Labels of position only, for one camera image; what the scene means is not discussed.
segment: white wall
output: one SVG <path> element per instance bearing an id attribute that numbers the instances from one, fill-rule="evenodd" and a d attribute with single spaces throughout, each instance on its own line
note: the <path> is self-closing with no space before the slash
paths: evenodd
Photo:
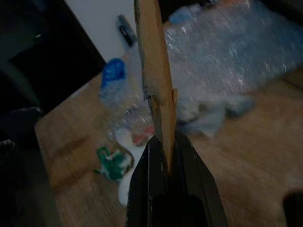
<path id="1" fill-rule="evenodd" d="M 105 61 L 128 49 L 118 29 L 123 14 L 134 31 L 134 0 L 65 0 Z"/>

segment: white object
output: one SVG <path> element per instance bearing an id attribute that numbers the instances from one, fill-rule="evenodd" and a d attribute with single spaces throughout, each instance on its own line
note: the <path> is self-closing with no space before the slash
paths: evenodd
<path id="1" fill-rule="evenodd" d="M 144 152 L 145 146 L 141 147 L 136 147 L 133 144 L 133 139 L 132 139 L 132 134 L 129 130 L 127 129 L 118 129 L 115 131 L 115 138 L 118 144 L 128 150 L 133 158 L 134 158 L 134 165 L 133 168 L 130 169 L 122 178 L 120 185 L 119 185 L 119 190 L 118 190 L 118 198 L 119 202 L 126 206 L 127 205 L 127 200 L 128 200 L 128 192 L 129 192 L 129 185 L 131 182 L 131 178 L 134 172 L 134 169 L 138 165 L 140 158 Z"/>
<path id="2" fill-rule="evenodd" d="M 135 31 L 134 0 L 65 0 L 65 2 L 105 61 L 126 53 L 129 47 L 120 34 L 118 16 L 123 14 Z"/>

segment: wooden plank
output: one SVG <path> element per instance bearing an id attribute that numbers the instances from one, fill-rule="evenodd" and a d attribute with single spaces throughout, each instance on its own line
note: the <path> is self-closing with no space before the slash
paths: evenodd
<path id="1" fill-rule="evenodd" d="M 135 0 L 135 21 L 148 100 L 158 140 L 170 172 L 176 127 L 177 91 L 172 89 L 167 47 L 157 0 Z"/>

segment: wooden table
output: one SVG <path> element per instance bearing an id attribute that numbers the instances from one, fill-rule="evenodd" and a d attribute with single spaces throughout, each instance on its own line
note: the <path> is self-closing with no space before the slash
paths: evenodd
<path id="1" fill-rule="evenodd" d="M 36 125 L 41 152 L 67 227 L 121 227 L 118 184 L 93 173 L 107 113 L 93 78 Z M 254 94 L 256 108 L 226 121 L 215 139 L 189 136 L 215 177 L 231 227 L 285 226 L 282 199 L 303 188 L 303 93 L 278 81 Z"/>

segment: black holder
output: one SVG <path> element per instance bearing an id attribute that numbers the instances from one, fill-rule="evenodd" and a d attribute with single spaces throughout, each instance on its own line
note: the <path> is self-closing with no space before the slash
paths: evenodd
<path id="1" fill-rule="evenodd" d="M 227 227 L 214 178 L 189 139 L 175 133 L 171 177 L 154 136 L 130 183 L 126 227 Z"/>

